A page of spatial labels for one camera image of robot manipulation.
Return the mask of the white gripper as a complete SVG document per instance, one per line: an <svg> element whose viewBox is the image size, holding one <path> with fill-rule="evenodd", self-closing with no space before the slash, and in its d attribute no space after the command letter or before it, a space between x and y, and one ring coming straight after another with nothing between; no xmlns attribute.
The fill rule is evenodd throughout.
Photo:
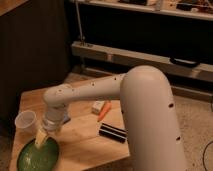
<svg viewBox="0 0 213 171"><path fill-rule="evenodd" d="M66 107L47 107L42 119L42 127L47 132L59 131L63 125L63 120L66 112ZM37 131L35 138L35 146L37 148L40 148L48 138L48 133L45 130L39 129Z"/></svg>

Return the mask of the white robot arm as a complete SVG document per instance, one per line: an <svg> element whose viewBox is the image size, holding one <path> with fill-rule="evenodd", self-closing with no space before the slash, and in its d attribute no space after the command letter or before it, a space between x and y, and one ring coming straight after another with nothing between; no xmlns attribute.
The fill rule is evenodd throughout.
<svg viewBox="0 0 213 171"><path fill-rule="evenodd" d="M171 86L155 67L137 66L78 87L54 86L43 100L41 129L47 133L60 130L73 101L118 100L134 171L187 170Z"/></svg>

